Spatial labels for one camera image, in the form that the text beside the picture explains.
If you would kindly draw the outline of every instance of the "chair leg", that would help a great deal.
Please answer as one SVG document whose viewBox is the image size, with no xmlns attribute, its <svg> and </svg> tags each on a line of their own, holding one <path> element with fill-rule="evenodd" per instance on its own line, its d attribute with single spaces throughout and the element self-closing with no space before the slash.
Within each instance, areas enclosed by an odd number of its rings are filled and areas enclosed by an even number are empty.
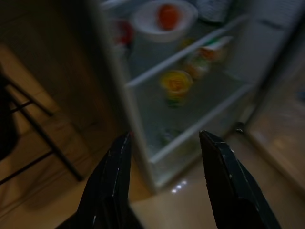
<svg viewBox="0 0 305 229">
<path fill-rule="evenodd" d="M 47 108 L 45 108 L 43 105 L 41 105 L 36 99 L 32 98 L 31 95 L 28 94 L 26 91 L 24 91 L 21 87 L 19 87 L 17 84 L 15 84 L 13 81 L 8 79 L 7 77 L 6 77 L 6 80 L 13 88 L 15 88 L 18 92 L 20 92 L 24 97 L 26 97 L 33 104 L 38 106 L 47 116 L 49 116 L 49 117 L 53 116 L 53 113 L 51 111 L 49 111 Z"/>
<path fill-rule="evenodd" d="M 75 169 L 73 164 L 64 156 L 61 150 L 51 141 L 51 139 L 47 136 L 44 130 L 40 127 L 40 125 L 28 114 L 26 110 L 22 108 L 19 102 L 12 95 L 10 96 L 12 102 L 15 104 L 17 109 L 29 121 L 29 123 L 34 127 L 34 129 L 42 137 L 42 139 L 49 145 L 49 147 L 52 149 L 52 152 L 59 158 L 59 160 L 61 160 L 61 162 L 67 167 L 67 169 L 75 176 L 78 181 L 82 181 L 83 177 Z"/>
</svg>

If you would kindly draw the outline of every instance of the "plastic container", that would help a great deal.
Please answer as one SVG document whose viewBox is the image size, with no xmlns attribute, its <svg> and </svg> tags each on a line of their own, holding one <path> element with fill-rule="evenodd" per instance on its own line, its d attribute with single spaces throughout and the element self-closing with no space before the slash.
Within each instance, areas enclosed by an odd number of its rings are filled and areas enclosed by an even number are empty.
<svg viewBox="0 0 305 229">
<path fill-rule="evenodd" d="M 158 10 L 163 4 L 173 4 L 181 13 L 178 25 L 170 31 L 163 30 L 158 23 Z M 197 18 L 198 10 L 186 1 L 158 0 L 143 4 L 132 16 L 132 25 L 146 39 L 163 43 L 183 37 Z"/>
</svg>

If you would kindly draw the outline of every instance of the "floor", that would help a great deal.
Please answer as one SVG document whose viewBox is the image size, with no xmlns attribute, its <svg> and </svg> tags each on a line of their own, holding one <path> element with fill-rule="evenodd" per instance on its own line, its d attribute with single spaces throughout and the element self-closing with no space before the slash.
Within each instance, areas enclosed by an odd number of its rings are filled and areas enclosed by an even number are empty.
<svg viewBox="0 0 305 229">
<path fill-rule="evenodd" d="M 90 153 L 85 141 L 62 117 L 55 117 L 45 123 L 44 128 L 83 174 L 92 171 L 109 147 L 105 145 L 95 153 Z M 304 228 L 305 201 L 290 183 L 239 135 L 232 136 L 228 142 L 259 183 L 282 228 Z M 38 144 L 34 133 L 28 133 L 14 154 L 1 162 L 0 174 L 4 175 L 25 163 L 19 160 L 12 164 L 15 161 L 12 157 L 24 158 L 24 155 L 33 151 L 33 143 L 39 145 L 40 150 L 46 150 Z M 77 209 L 85 184 L 86 181 L 76 182 L 51 156 L 0 187 L 0 228 L 55 228 Z M 171 187 L 177 187 L 177 184 L 182 185 L 182 188 L 173 193 Z M 201 161 L 156 196 L 152 196 L 145 187 L 133 161 L 129 199 L 132 209 L 147 229 L 216 228 Z"/>
</svg>

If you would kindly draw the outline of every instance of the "refrigerator shelf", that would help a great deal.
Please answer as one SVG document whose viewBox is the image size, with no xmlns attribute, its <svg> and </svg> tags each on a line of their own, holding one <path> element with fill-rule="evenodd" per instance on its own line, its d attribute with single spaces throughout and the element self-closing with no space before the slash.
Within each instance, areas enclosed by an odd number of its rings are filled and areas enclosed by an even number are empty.
<svg viewBox="0 0 305 229">
<path fill-rule="evenodd" d="M 247 18 L 246 14 L 239 14 L 221 28 L 197 21 L 186 37 L 170 43 L 154 43 L 136 35 L 132 53 L 127 60 L 131 80 L 126 87 L 142 84 L 198 47 L 242 25 Z M 194 39 L 195 42 L 179 51 L 178 47 L 188 38 Z"/>
<path fill-rule="evenodd" d="M 230 98 L 226 99 L 209 114 L 173 140 L 168 148 L 162 149 L 153 158 L 153 176 L 157 187 L 164 186 L 174 176 L 183 171 L 201 155 L 198 133 L 200 129 L 212 131 L 217 135 L 225 135 L 232 129 L 232 123 L 244 110 L 248 103 L 251 86 L 241 86 Z"/>
<path fill-rule="evenodd" d="M 225 74 L 222 69 L 214 69 L 196 81 L 184 105 L 178 108 L 168 106 L 159 77 L 136 87 L 133 92 L 150 162 L 161 160 L 249 90 L 249 85 Z M 163 142 L 165 129 L 177 133 L 167 144 Z"/>
</svg>

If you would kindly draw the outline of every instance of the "tomato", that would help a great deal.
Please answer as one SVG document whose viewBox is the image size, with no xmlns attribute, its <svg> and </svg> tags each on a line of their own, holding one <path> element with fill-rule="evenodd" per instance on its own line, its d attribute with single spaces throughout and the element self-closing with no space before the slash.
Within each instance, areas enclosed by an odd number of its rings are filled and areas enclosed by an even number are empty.
<svg viewBox="0 0 305 229">
<path fill-rule="evenodd" d="M 173 30 L 177 26 L 180 17 L 178 7 L 173 4 L 164 4 L 159 8 L 158 20 L 164 30 Z"/>
</svg>

